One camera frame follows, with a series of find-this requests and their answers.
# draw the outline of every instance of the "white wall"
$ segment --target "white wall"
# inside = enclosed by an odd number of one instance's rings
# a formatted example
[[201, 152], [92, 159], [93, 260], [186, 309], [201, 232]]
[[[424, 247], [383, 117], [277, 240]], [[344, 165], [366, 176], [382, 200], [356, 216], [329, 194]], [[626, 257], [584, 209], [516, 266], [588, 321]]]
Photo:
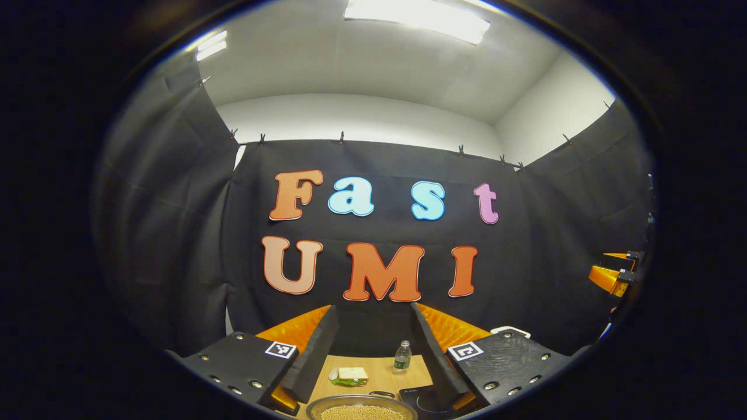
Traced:
[[503, 153], [489, 124], [438, 108], [376, 96], [337, 93], [269, 96], [217, 108], [239, 143], [336, 139], [425, 146], [498, 159]]
[[614, 93], [563, 52], [553, 66], [495, 123], [506, 161], [525, 165], [590, 126]]

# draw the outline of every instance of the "beans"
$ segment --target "beans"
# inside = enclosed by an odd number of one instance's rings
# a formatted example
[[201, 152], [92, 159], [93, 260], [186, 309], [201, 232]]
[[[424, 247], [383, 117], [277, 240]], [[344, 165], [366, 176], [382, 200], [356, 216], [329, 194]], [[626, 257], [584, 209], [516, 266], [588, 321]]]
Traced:
[[405, 416], [384, 407], [341, 405], [324, 410], [321, 420], [405, 420]]

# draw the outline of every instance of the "metal bowl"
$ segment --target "metal bowl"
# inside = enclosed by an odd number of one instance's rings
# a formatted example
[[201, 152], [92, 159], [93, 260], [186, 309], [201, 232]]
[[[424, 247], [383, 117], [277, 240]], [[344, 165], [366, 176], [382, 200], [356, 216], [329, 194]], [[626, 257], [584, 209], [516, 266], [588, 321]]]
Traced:
[[418, 420], [418, 414], [409, 405], [390, 398], [374, 397], [372, 395], [336, 395], [334, 397], [321, 398], [312, 401], [306, 407], [306, 415], [311, 420], [321, 420], [324, 410], [345, 405], [388, 408], [402, 414], [405, 420]]

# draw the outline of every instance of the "light blue letter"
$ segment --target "light blue letter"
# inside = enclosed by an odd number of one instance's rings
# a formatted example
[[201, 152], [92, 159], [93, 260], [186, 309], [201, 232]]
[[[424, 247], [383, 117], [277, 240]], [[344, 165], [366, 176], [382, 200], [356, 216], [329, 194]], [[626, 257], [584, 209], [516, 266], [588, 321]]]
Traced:
[[418, 204], [412, 205], [412, 215], [418, 220], [438, 220], [444, 215], [446, 191], [436, 182], [420, 181], [412, 186], [412, 199]]
[[338, 192], [329, 196], [327, 206], [337, 214], [353, 213], [356, 216], [368, 216], [374, 210], [371, 204], [371, 183], [358, 176], [338, 179], [333, 185]]

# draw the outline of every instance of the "white ceiling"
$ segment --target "white ceiling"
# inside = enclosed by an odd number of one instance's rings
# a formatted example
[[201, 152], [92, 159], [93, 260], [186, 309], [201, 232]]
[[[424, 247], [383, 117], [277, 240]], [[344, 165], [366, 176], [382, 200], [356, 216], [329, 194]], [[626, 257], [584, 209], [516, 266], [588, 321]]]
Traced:
[[278, 0], [224, 25], [228, 48], [199, 63], [216, 106], [295, 93], [383, 96], [494, 124], [560, 55], [506, 14], [482, 42], [389, 22], [345, 21], [347, 0]]

